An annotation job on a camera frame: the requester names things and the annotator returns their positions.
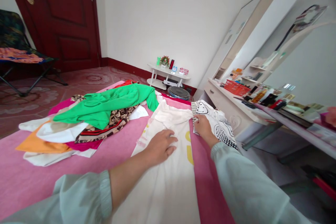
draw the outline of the door frame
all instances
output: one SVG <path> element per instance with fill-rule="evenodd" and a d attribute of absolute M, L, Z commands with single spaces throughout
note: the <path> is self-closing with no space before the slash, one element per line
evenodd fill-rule
<path fill-rule="evenodd" d="M 27 27 L 27 30 L 30 33 L 30 36 L 32 37 L 32 40 L 36 46 L 36 49 L 41 52 L 45 53 L 45 49 L 43 47 L 43 44 L 41 43 L 40 36 L 36 30 L 35 24 L 33 22 L 32 16 L 30 15 L 28 9 L 27 9 L 27 0 L 15 0 L 17 6 L 19 7 L 19 10 L 21 12 L 22 18 L 24 20 L 24 23 Z M 94 25 L 95 25 L 95 31 L 96 31 L 96 43 L 97 43 L 97 50 L 98 50 L 98 67 L 102 66 L 102 52 L 100 49 L 100 37 L 99 37 L 99 27 L 98 27 L 98 13 L 97 13 L 97 2 L 96 0 L 92 0 L 92 6 L 93 6 L 93 15 L 94 15 Z"/>

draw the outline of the white cloth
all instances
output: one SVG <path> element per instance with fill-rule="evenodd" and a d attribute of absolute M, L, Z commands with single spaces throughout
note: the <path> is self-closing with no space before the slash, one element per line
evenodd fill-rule
<path fill-rule="evenodd" d="M 211 131 L 219 141 L 238 150 L 231 124 L 225 118 L 225 114 L 222 111 L 215 110 L 204 100 L 192 102 L 191 107 L 193 114 L 202 114 L 207 117 L 211 126 Z"/>
<path fill-rule="evenodd" d="M 41 119 L 36 119 L 36 120 L 31 120 L 28 122 L 20 123 L 19 129 L 33 132 L 34 130 L 37 130 L 37 128 L 40 127 L 41 124 L 49 120 L 50 120 L 50 117 L 45 117 Z"/>
<path fill-rule="evenodd" d="M 156 91 L 156 90 L 155 90 L 155 94 L 156 94 L 156 98 L 158 100 L 158 103 L 162 102 L 162 100 L 163 100 L 162 94 L 160 92 Z M 146 104 L 147 104 L 146 100 L 144 100 L 143 102 L 140 103 L 140 105 L 142 105 L 142 106 L 146 105 Z"/>
<path fill-rule="evenodd" d="M 65 122 L 48 122 L 43 124 L 36 136 L 47 142 L 74 142 L 76 137 L 88 126 L 86 122 L 68 124 Z"/>
<path fill-rule="evenodd" d="M 191 152 L 191 110 L 168 106 L 163 100 L 148 121 L 132 156 L 144 150 L 163 129 L 175 132 L 177 149 L 162 164 L 149 169 L 113 215 L 113 224 L 200 223 Z"/>
<path fill-rule="evenodd" d="M 75 103 L 71 104 L 69 107 L 65 107 L 57 112 L 57 114 L 64 113 L 68 111 L 72 107 L 76 106 L 79 103 L 79 100 Z M 33 132 L 38 127 L 42 125 L 39 131 L 36 133 L 36 136 L 47 142 L 55 142 L 55 143 L 67 143 L 74 142 L 76 137 L 89 125 L 86 122 L 80 122 L 77 124 L 68 124 L 65 122 L 54 122 L 53 118 L 55 115 L 53 114 L 48 117 L 31 120 L 28 122 L 24 122 L 19 124 L 20 130 L 27 130 Z"/>
<path fill-rule="evenodd" d="M 129 116 L 129 120 L 134 120 L 145 116 L 148 116 L 147 110 L 143 106 L 139 105 Z"/>
<path fill-rule="evenodd" d="M 88 149 L 86 151 L 73 150 L 64 153 L 35 153 L 35 152 L 25 152 L 23 159 L 27 160 L 29 163 L 35 166 L 49 166 L 55 164 L 63 159 L 66 159 L 72 155 L 78 155 L 90 158 L 96 152 L 96 149 Z"/>

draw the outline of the green shirt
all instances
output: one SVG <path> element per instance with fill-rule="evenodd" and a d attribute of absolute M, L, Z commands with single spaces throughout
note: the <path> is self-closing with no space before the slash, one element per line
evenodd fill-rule
<path fill-rule="evenodd" d="M 110 89 L 102 93 L 91 93 L 84 96 L 85 100 L 70 110 L 54 117 L 54 121 L 63 123 L 79 123 L 84 121 L 103 130 L 110 121 L 112 110 L 124 109 L 138 105 L 144 100 L 148 108 L 154 111 L 159 103 L 155 89 L 141 84 Z"/>

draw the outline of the hand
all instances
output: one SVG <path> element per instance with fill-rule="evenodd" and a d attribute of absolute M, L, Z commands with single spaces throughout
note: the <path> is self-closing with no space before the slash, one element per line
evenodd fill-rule
<path fill-rule="evenodd" d="M 165 129 L 158 132 L 141 153 L 146 156 L 148 165 L 155 166 L 165 161 L 176 150 L 176 146 L 170 146 L 177 142 L 176 137 L 171 137 L 174 131 Z"/>
<path fill-rule="evenodd" d="M 210 148 L 219 142 L 217 137 L 212 133 L 209 120 L 205 115 L 194 115 L 198 120 L 195 122 L 195 130 L 206 141 Z"/>

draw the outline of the red wooden door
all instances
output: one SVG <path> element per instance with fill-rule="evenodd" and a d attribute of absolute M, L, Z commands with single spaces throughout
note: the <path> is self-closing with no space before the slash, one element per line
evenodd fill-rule
<path fill-rule="evenodd" d="M 30 16 L 26 24 L 37 50 L 59 58 L 57 68 L 74 71 L 98 67 L 98 29 L 92 0 L 34 0 L 33 5 L 27 0 L 16 1 L 24 20 Z"/>

